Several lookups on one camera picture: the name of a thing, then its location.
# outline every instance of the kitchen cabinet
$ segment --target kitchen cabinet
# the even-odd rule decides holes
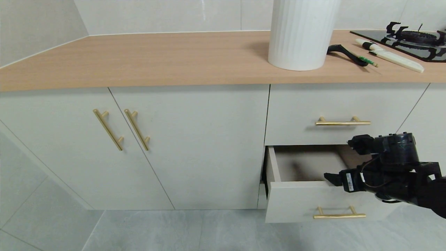
[[[439,162],[443,176],[446,176],[445,97],[444,84],[430,84],[398,130],[398,133],[413,133],[420,161]]]
[[[110,90],[175,209],[257,208],[269,85]]]
[[[395,133],[428,84],[274,84],[271,85],[265,145],[345,144],[355,135]],[[370,125],[315,126],[350,122]]]
[[[173,209],[108,88],[0,93],[0,120],[94,209]],[[118,150],[93,113],[98,109]]]
[[[323,214],[334,214],[333,218],[381,220],[399,206],[385,204],[370,192],[347,193],[324,179],[325,172],[337,174],[370,159],[357,155],[347,145],[269,146],[265,154],[266,222],[314,221],[314,215],[321,215],[318,208]],[[352,215],[350,206],[356,215]]]

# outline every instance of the black glass cooktop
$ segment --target black glass cooktop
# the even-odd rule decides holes
[[[446,42],[444,32],[398,31],[392,30],[392,22],[387,30],[353,30],[351,33],[373,42],[391,47],[425,62],[446,63]]]

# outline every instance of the barcode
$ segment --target barcode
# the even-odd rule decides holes
[[[353,181],[351,180],[351,174],[347,173],[347,184],[348,184],[348,190],[351,192],[354,190],[353,188]]]

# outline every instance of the gold bar handle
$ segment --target gold bar handle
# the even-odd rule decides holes
[[[372,124],[370,121],[361,121],[357,116],[353,116],[350,121],[347,122],[332,122],[326,121],[324,117],[319,117],[319,120],[314,123],[316,126],[369,126]]]
[[[124,140],[124,137],[120,137],[119,139],[116,139],[113,135],[113,132],[108,127],[107,122],[104,120],[108,116],[108,111],[105,111],[104,113],[100,113],[98,109],[94,109],[93,112],[95,113],[96,117],[98,118],[99,122],[101,122],[104,129],[107,131],[108,135],[111,137],[111,140],[115,143],[116,147],[122,151],[121,143]]]
[[[140,139],[142,145],[144,146],[144,149],[145,149],[146,151],[148,151],[148,150],[149,150],[149,147],[147,146],[147,143],[149,142],[150,137],[147,136],[147,137],[145,137],[144,139],[142,138],[141,131],[139,130],[138,124],[137,124],[136,121],[135,121],[135,118],[136,118],[136,116],[138,115],[138,112],[137,112],[137,111],[134,111],[133,113],[131,113],[129,109],[125,109],[124,112],[125,112],[125,114],[127,115],[128,120],[130,121],[130,124],[131,124],[131,125],[133,126],[133,128],[135,129],[136,134],[138,135],[138,138]]]
[[[313,215],[313,219],[345,219],[345,218],[365,218],[365,213],[357,213],[353,206],[350,206],[351,214],[324,214],[322,208],[318,206],[319,214]]]

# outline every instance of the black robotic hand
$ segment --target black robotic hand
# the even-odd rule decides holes
[[[372,159],[356,169],[325,173],[333,185],[343,186],[346,192],[372,192],[386,203],[407,202],[429,208],[446,218],[446,176],[442,177],[438,162],[419,161],[412,133],[377,138],[359,135],[348,145],[359,155],[371,154]]]

